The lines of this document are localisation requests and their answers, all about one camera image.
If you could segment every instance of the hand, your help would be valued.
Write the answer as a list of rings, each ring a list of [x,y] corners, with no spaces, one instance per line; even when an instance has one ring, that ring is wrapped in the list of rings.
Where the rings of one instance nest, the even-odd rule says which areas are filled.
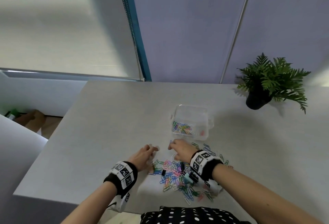
[[[137,153],[132,155],[128,162],[134,164],[138,170],[138,172],[141,172],[142,170],[147,168],[146,162],[150,159],[150,156],[154,151],[158,151],[157,147],[152,147],[147,144],[142,149],[140,149]]]
[[[177,155],[175,155],[175,160],[180,160],[186,163],[190,163],[193,154],[198,151],[195,146],[187,143],[183,139],[175,139],[172,143],[170,143],[168,150],[171,149],[174,149],[175,152],[177,152]]]

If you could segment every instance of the potted plant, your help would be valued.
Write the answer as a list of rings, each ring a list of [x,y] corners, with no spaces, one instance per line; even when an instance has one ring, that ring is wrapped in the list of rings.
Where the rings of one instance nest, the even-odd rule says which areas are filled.
[[[262,53],[253,64],[247,63],[246,68],[239,68],[243,76],[238,76],[242,82],[237,87],[249,92],[246,105],[258,110],[272,98],[276,102],[291,99],[298,102],[306,114],[307,98],[302,81],[310,72],[291,68],[291,63],[287,63],[284,57],[273,60],[268,60]]]

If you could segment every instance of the metal pole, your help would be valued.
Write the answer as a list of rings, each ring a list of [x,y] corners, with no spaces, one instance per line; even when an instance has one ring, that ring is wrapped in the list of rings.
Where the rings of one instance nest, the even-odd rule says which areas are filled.
[[[247,3],[248,3],[248,0],[245,0],[245,2],[243,3],[243,7],[242,7],[242,10],[241,10],[239,21],[237,22],[237,26],[236,26],[236,29],[235,29],[233,41],[232,41],[231,46],[230,46],[230,51],[228,53],[228,56],[227,56],[225,64],[224,64],[224,69],[223,69],[223,72],[222,72],[222,76],[220,77],[220,84],[223,83],[223,79],[224,79],[224,76],[225,76],[225,73],[226,73],[226,69],[228,67],[228,62],[230,61],[230,58],[231,58],[231,55],[232,55],[234,44],[235,44],[237,35],[239,33],[240,25],[241,25],[241,22],[242,22],[242,19],[243,19],[243,15],[245,13],[245,9],[247,7]]]

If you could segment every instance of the black plant pot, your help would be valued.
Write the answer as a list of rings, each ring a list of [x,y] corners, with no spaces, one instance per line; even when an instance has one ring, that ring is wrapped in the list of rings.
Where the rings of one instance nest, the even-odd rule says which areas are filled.
[[[258,110],[272,100],[269,96],[269,91],[253,91],[249,92],[246,100],[246,105],[253,110]]]

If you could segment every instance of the person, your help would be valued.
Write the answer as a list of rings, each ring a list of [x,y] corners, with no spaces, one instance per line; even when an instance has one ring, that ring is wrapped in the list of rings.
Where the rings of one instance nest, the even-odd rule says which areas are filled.
[[[168,149],[174,149],[176,151],[175,160],[191,163],[191,168],[192,162],[194,163],[196,161],[200,164],[203,162],[203,158],[206,158],[208,162],[203,167],[203,171],[198,171],[197,164],[193,164],[195,171],[199,172],[202,179],[211,178],[215,180],[258,223],[322,223],[263,185],[225,166],[218,157],[212,158],[209,154],[206,154],[206,151],[198,151],[195,146],[192,146],[183,139],[175,139],[170,143]],[[137,173],[147,168],[147,161],[154,151],[158,151],[158,148],[145,145],[126,162],[116,164],[111,170],[112,173],[109,174],[104,183],[73,210],[73,212],[64,219],[62,224],[96,224],[113,198],[118,194],[123,195],[129,191],[133,185],[131,181],[136,181]],[[118,179],[118,173],[116,173],[118,170],[116,170],[116,168],[119,168],[122,172],[127,171],[121,173],[124,179],[122,179],[122,177]],[[158,212],[142,214],[141,219],[142,224],[249,223],[238,220],[228,211],[204,207],[179,208],[161,206]]]

